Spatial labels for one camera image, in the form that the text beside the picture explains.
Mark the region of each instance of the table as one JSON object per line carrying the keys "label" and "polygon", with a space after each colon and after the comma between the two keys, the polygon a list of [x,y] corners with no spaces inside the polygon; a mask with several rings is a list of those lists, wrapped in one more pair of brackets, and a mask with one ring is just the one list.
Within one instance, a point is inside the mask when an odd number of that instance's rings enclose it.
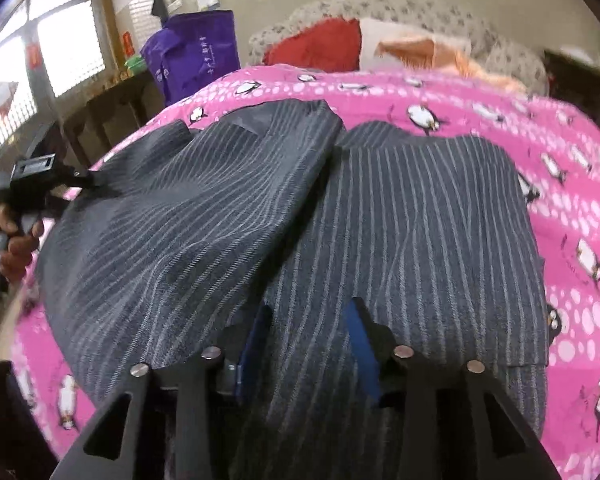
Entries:
{"label": "table", "polygon": [[85,126],[87,124],[91,126],[103,149],[105,152],[108,152],[112,148],[112,145],[109,142],[109,137],[107,137],[104,123],[113,118],[118,106],[129,105],[138,128],[144,126],[149,119],[142,103],[142,93],[151,84],[155,84],[154,78],[149,71],[145,70],[138,75],[120,81],[111,88],[106,89],[103,93],[92,97],[85,103],[83,108],[74,112],[64,121],[62,125],[64,127],[64,135],[82,166],[88,168],[92,165],[92,162],[78,140]]}

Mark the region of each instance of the human hand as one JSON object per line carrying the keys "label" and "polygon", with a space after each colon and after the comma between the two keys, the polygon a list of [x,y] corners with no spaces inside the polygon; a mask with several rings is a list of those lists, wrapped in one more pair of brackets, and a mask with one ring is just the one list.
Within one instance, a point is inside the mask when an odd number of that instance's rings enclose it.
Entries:
{"label": "human hand", "polygon": [[0,205],[0,231],[4,231],[10,237],[7,250],[0,254],[0,273],[10,283],[19,282],[25,275],[27,267],[32,259],[32,253],[39,244],[39,238],[44,234],[45,227],[38,220],[26,236],[14,236],[18,233],[18,226],[13,221],[13,216],[8,206]]}

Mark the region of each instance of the pinstriped fabric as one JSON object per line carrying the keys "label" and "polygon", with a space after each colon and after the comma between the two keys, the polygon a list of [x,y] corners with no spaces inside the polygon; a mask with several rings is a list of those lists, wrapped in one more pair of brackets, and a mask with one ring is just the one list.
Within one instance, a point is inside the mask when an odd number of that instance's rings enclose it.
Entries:
{"label": "pinstriped fabric", "polygon": [[114,192],[83,192],[37,267],[91,397],[133,362],[184,359],[264,297],[274,326],[234,478],[392,478],[401,423],[357,388],[342,319],[361,296],[404,343],[484,361],[541,430],[541,265],[498,147],[377,121],[346,132],[324,102],[288,100],[166,126],[102,171]]}

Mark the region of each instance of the metal screw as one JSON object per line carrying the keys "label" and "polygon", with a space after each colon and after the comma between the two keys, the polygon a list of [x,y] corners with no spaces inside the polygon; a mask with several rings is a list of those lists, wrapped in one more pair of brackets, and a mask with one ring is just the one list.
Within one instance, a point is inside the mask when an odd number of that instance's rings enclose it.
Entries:
{"label": "metal screw", "polygon": [[407,345],[398,345],[394,348],[394,355],[400,359],[408,359],[413,357],[413,348]]}
{"label": "metal screw", "polygon": [[142,377],[149,371],[149,365],[147,363],[137,363],[131,367],[131,375],[133,377]]}
{"label": "metal screw", "polygon": [[222,350],[217,346],[208,346],[202,351],[202,358],[211,361],[211,359],[216,359],[220,357]]}
{"label": "metal screw", "polygon": [[481,374],[484,371],[484,365],[480,361],[469,361],[466,364],[466,369],[472,374]]}

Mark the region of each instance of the pink blanket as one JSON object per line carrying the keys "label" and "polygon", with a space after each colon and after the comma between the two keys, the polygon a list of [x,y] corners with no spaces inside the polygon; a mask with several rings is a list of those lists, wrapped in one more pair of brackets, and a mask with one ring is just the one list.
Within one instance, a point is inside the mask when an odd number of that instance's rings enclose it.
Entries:
{"label": "pink blanket", "polygon": [[[555,339],[542,443],[563,478],[595,478],[600,471],[600,131],[571,105],[436,72],[325,74],[277,65],[238,70],[172,105],[95,168],[162,124],[181,119],[204,128],[236,108],[287,98],[324,99],[347,128],[383,120],[420,135],[481,136],[509,153],[545,259],[546,298],[557,309],[548,319]],[[43,305],[21,318],[13,361],[40,428],[62,456],[94,408],[71,377]]]}

